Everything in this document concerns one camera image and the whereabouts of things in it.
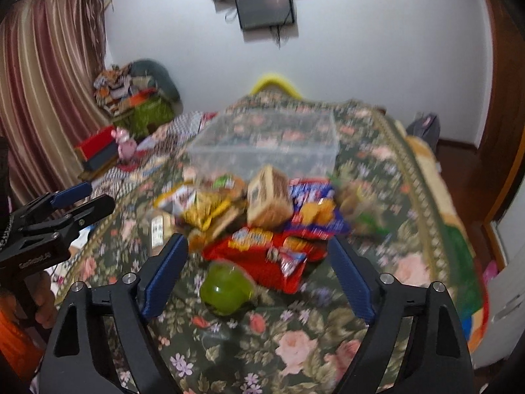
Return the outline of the left hand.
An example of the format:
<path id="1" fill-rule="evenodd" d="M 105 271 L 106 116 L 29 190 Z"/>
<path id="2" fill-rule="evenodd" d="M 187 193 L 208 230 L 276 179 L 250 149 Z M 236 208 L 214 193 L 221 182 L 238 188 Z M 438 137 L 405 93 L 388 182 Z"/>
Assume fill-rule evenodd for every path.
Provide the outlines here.
<path id="1" fill-rule="evenodd" d="M 35 280 L 31 293 L 37 307 L 35 321 L 43 328 L 50 329 L 54 326 L 58 313 L 54 305 L 55 295 L 51 289 L 51 277 L 46 271 L 42 271 Z"/>

